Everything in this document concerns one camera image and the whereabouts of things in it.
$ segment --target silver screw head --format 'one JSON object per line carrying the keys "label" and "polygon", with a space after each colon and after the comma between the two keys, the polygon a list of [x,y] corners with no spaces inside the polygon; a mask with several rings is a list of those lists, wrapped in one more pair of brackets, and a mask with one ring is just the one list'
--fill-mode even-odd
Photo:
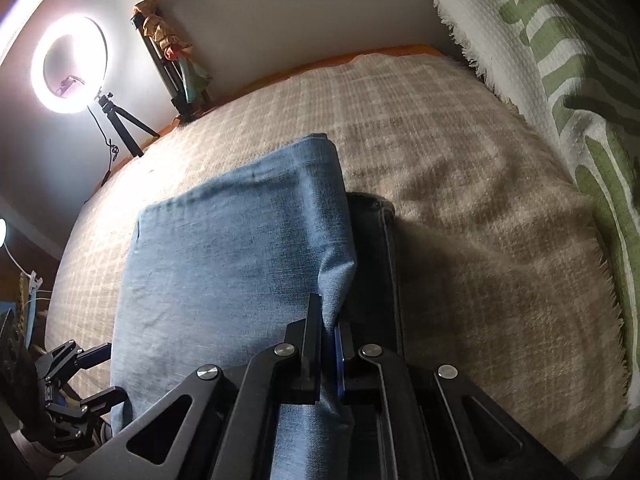
{"label": "silver screw head", "polygon": [[364,345],[360,351],[367,357],[380,357],[382,355],[382,346],[370,343],[368,345]]}
{"label": "silver screw head", "polygon": [[210,381],[218,376],[218,372],[216,365],[202,365],[198,368],[198,377],[203,381]]}
{"label": "silver screw head", "polygon": [[458,376],[458,370],[453,365],[442,365],[438,368],[438,375],[443,379],[455,379]]}
{"label": "silver screw head", "polygon": [[273,351],[280,357],[288,357],[296,352],[296,347],[290,343],[280,343]]}

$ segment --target green patterned blanket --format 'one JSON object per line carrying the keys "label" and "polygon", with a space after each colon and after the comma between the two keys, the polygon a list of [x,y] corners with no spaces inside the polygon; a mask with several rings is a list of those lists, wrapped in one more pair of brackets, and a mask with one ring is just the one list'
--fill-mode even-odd
{"label": "green patterned blanket", "polygon": [[594,201],[623,315],[628,409],[572,467],[606,478],[640,429],[640,76],[606,0],[434,0],[487,85],[546,139]]}

